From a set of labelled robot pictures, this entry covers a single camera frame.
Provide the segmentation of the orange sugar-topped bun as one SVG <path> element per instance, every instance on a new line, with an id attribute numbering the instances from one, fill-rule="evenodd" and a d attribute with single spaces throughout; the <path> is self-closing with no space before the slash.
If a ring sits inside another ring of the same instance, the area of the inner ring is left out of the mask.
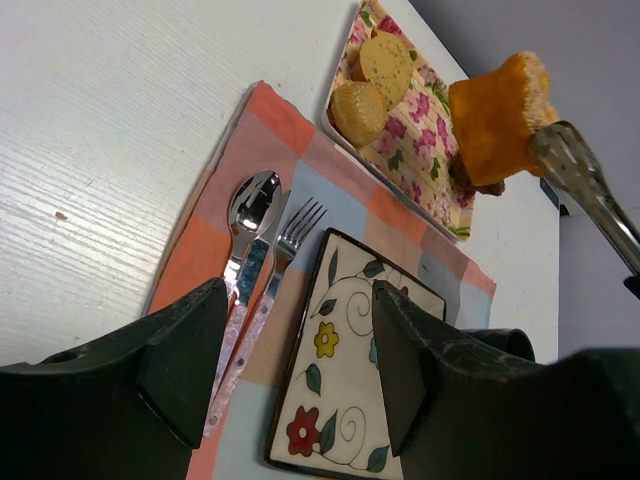
<path id="1" fill-rule="evenodd" d="M 448 87 L 452 130 L 471 184 L 484 187 L 526 171 L 541 177 L 528 142 L 560 117 L 539 56 L 522 51 L 499 68 Z"/>

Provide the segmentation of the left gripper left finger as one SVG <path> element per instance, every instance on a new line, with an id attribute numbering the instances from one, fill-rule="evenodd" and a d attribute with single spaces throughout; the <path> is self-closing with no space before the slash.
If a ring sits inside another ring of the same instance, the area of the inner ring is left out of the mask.
<path id="1" fill-rule="evenodd" d="M 227 318 L 223 280 L 40 363 L 1 370 L 5 479 L 182 479 Z"/>

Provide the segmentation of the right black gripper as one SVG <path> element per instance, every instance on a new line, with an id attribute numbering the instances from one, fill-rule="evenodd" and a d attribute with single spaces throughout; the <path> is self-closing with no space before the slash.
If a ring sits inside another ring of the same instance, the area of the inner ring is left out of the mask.
<path id="1" fill-rule="evenodd" d="M 624 280 L 625 287 L 637 298 L 640 299 L 640 275 L 636 274 Z"/>

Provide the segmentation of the metal tongs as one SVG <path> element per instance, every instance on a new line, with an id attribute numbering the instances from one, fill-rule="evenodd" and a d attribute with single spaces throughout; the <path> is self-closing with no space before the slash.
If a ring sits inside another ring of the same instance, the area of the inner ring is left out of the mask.
<path id="1" fill-rule="evenodd" d="M 558 121 L 536 130 L 528 149 L 546 181 L 585 211 L 637 276 L 639 231 L 614 198 L 599 160 L 580 132 L 570 122 Z"/>

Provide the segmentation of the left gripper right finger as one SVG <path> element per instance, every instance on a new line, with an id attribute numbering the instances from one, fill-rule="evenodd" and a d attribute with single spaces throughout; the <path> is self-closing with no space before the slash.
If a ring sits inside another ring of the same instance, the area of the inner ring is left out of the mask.
<path id="1" fill-rule="evenodd" d="M 635 479 L 639 353 L 550 365 L 496 349 L 386 281 L 372 323 L 392 454 L 408 479 Z"/>

